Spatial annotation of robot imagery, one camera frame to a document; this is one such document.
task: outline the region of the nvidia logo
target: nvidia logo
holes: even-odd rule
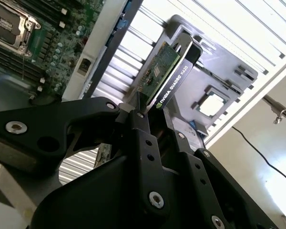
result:
[[[156,106],[156,108],[159,109],[160,107],[162,107],[162,104],[161,104],[161,103],[158,103],[157,106]]]

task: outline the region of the circuit board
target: circuit board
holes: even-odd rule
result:
[[[0,34],[0,68],[23,80],[41,83],[48,94],[61,96],[99,17],[103,0],[0,0],[0,7],[4,15],[10,14],[4,18],[0,13],[0,31],[10,32],[6,37],[20,37],[12,28],[22,19],[26,26],[20,40],[25,47],[14,43],[12,46]]]
[[[153,99],[179,58],[180,55],[168,43],[162,44],[137,87],[137,91],[148,96],[147,103]]]

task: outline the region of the cpu socket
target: cpu socket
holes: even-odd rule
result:
[[[0,0],[0,45],[20,55],[31,56],[28,45],[32,32],[41,25],[9,1]]]

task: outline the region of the motherboard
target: motherboard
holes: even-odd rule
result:
[[[103,0],[0,0],[0,72],[61,97],[102,7]]]

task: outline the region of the black cable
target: black cable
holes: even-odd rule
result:
[[[252,145],[248,139],[245,137],[245,135],[238,129],[236,129],[234,126],[232,127],[234,130],[236,130],[238,133],[240,133],[240,135],[244,138],[244,140],[266,161],[266,163],[272,167],[276,172],[278,172],[279,174],[281,174],[283,177],[286,178],[286,175],[284,173],[282,173],[280,170],[278,170],[276,167],[274,167],[272,164],[270,164],[267,160],[267,158],[257,149],[255,148],[254,145]]]

